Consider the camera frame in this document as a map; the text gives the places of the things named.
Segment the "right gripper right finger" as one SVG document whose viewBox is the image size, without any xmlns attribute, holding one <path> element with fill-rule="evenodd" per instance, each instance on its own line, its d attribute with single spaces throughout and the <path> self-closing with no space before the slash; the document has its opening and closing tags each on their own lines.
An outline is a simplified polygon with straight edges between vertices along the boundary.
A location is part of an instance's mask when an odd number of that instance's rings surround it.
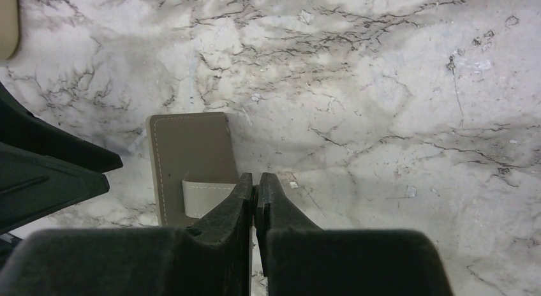
<svg viewBox="0 0 541 296">
<path fill-rule="evenodd" d="M 415 230 L 324 230 L 275 174 L 257 189 L 255 227 L 269 295 L 451 295 L 434 244 Z"/>
</svg>

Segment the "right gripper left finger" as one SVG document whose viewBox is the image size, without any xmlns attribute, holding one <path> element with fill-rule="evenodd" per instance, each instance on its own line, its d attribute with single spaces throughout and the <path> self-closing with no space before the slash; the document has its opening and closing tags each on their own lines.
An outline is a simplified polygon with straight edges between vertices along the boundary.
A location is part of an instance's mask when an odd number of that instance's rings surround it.
<svg viewBox="0 0 541 296">
<path fill-rule="evenodd" d="M 248 295 L 253 180 L 186 228 L 42 230 L 1 271 L 2 295 Z"/>
</svg>

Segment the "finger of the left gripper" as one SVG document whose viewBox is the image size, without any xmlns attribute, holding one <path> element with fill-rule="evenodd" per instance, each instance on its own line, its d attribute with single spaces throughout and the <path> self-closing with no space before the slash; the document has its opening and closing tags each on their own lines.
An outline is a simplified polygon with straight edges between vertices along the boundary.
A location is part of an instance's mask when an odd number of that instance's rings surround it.
<svg viewBox="0 0 541 296">
<path fill-rule="evenodd" d="M 109 191 L 105 175 L 1 144 L 1 233 Z"/>
<path fill-rule="evenodd" d="M 94 172 L 123 167 L 120 156 L 34 116 L 1 86 L 1 142 Z"/>
</svg>

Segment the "taupe leather card holder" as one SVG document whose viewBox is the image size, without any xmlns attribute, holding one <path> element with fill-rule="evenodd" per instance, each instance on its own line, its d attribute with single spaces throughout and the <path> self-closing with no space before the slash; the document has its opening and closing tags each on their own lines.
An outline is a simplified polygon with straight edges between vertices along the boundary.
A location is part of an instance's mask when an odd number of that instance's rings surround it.
<svg viewBox="0 0 541 296">
<path fill-rule="evenodd" d="M 152 115 L 146 129 L 160 226 L 193 224 L 238 183 L 224 112 Z"/>
</svg>

